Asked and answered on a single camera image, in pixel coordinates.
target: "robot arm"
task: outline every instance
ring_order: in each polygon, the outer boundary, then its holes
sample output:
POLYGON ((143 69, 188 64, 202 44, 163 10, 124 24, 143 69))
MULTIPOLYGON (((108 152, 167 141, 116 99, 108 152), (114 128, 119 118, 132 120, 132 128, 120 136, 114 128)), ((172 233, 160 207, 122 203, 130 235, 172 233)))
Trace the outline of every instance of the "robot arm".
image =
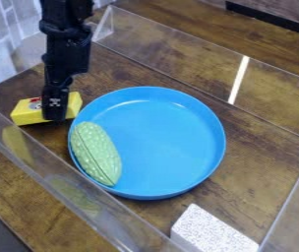
POLYGON ((89 68, 92 31, 84 20, 92 16, 92 0, 40 0, 39 28, 47 34, 45 85, 41 113, 45 120, 65 119, 72 76, 89 68))

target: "green textured toy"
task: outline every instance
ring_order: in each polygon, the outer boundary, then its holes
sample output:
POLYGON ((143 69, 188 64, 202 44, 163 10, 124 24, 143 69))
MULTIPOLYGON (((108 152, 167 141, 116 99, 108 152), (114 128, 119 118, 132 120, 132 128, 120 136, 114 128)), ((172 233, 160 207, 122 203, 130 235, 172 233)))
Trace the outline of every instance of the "green textured toy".
POLYGON ((122 174, 122 161, 102 126, 92 122, 80 123, 72 131, 71 148, 87 174, 104 185, 115 186, 122 174))

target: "yellow sponge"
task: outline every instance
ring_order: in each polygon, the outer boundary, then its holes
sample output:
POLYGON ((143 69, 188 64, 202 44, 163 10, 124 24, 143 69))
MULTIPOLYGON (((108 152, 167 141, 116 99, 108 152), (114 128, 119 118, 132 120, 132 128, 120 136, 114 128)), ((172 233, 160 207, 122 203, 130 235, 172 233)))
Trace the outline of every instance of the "yellow sponge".
MULTIPOLYGON (((79 92, 69 94, 68 110, 65 118, 75 118, 80 112, 83 100, 79 92)), ((21 99, 11 113, 13 122, 17 125, 28 125, 40 122, 48 122, 43 119, 40 108, 40 97, 21 99)))

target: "white sponge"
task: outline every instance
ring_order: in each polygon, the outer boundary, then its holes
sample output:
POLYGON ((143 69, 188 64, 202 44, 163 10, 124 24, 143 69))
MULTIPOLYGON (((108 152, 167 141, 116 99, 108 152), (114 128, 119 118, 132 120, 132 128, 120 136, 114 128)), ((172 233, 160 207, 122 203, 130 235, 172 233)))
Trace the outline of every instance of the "white sponge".
POLYGON ((196 204, 178 219, 171 238, 187 251, 257 252, 259 245, 196 204))

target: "blue plastic plate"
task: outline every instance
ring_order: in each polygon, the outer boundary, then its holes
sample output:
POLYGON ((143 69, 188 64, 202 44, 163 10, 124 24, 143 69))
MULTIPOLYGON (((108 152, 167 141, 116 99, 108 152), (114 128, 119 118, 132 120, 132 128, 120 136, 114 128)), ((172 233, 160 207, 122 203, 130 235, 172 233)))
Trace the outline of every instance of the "blue plastic plate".
POLYGON ((214 172, 226 151, 226 136, 211 109, 175 90, 139 87, 94 100, 73 120, 102 125, 122 158, 122 177, 114 187, 85 176, 107 191, 139 200, 174 197, 214 172))

